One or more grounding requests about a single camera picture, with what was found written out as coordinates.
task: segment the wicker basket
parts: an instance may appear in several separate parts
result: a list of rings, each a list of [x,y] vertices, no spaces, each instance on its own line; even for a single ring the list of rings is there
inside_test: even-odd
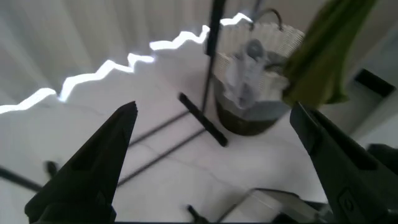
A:
[[[254,106],[244,111],[235,107],[234,103],[223,94],[224,75],[228,64],[233,59],[231,56],[248,40],[258,39],[269,54],[286,59],[301,44],[303,37],[303,32],[291,26],[282,25],[281,21],[279,24],[257,22],[223,27],[215,55],[213,74],[217,115],[226,129],[245,136],[259,134],[272,126],[290,109],[281,100],[265,100],[268,99],[270,93],[282,94],[278,85],[279,80],[284,78],[280,74],[282,70],[280,66],[278,69],[264,70],[262,80],[259,82],[261,96]]]

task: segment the yellow-green fabric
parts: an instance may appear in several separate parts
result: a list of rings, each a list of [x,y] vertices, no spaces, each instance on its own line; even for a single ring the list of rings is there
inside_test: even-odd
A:
[[[348,100],[343,68],[349,47],[376,0],[331,0],[319,11],[301,46],[289,57],[284,101],[318,108]]]

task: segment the white curtain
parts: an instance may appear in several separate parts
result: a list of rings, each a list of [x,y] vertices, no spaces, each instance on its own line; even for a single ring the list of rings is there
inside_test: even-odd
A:
[[[230,0],[225,17],[255,0]],[[149,42],[199,35],[212,0],[10,0],[0,2],[0,105],[39,88],[58,94],[66,77],[95,72],[128,53],[151,55]]]

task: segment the white marble floor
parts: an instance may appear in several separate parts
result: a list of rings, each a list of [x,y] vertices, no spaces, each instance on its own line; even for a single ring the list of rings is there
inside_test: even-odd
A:
[[[78,85],[66,103],[51,96],[27,111],[3,114],[0,126],[7,129],[0,135],[4,155],[0,162],[44,184],[43,161],[65,163],[124,103],[136,100],[139,110],[132,140],[184,111],[178,92],[199,105],[207,60],[202,46],[188,42],[176,51],[156,52],[153,64],[136,64],[135,74],[113,71],[104,80]],[[326,201],[311,160],[289,124],[289,114],[264,134],[241,137],[219,124],[210,96],[207,116],[225,133],[229,146],[221,147],[203,133],[124,184],[113,203],[117,220],[186,222],[190,217],[185,206],[191,204],[212,221],[253,187]],[[140,142],[128,150],[121,178],[200,129],[189,114]],[[13,209],[23,214],[30,195]]]

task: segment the bright light strip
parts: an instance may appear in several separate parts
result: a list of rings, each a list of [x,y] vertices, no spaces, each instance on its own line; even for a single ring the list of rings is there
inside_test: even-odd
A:
[[[245,16],[244,14],[238,13],[236,16],[234,16],[232,19],[222,19],[220,20],[220,23],[223,26],[228,26],[228,25],[235,25],[237,24],[241,19],[245,19],[249,22],[251,22],[250,18]],[[174,38],[173,41],[166,41],[166,40],[161,40],[161,41],[156,41],[156,42],[151,42],[149,43],[149,47],[152,50],[164,50],[164,49],[170,49],[170,50],[175,50],[179,48],[181,45],[183,45],[187,40],[192,40],[198,44],[202,44],[207,36],[207,33],[209,33],[210,28],[206,25],[202,26],[202,31],[199,37],[197,37],[195,34],[187,31],[181,31],[180,35],[178,37]],[[127,60],[129,61],[129,67],[124,66],[124,65],[119,65],[111,60],[107,60],[104,64],[100,66],[100,68],[97,70],[96,73],[87,73],[87,74],[81,74],[77,75],[74,77],[68,77],[65,82],[62,85],[62,90],[61,94],[58,97],[58,99],[61,102],[66,102],[68,97],[70,96],[70,93],[72,92],[73,88],[80,83],[84,82],[89,82],[89,81],[95,81],[95,80],[102,80],[105,78],[113,69],[126,72],[126,73],[134,73],[134,65],[136,62],[145,62],[145,63],[152,63],[155,61],[154,57],[151,56],[145,56],[145,55],[134,55],[134,54],[129,54],[127,56]],[[33,95],[30,97],[26,98],[24,101],[20,102],[18,105],[2,105],[0,106],[0,114],[10,112],[10,111],[21,111],[21,110],[27,110],[36,103],[42,101],[44,98],[50,96],[50,95],[56,95],[56,91],[50,88],[41,88],[37,90]]]

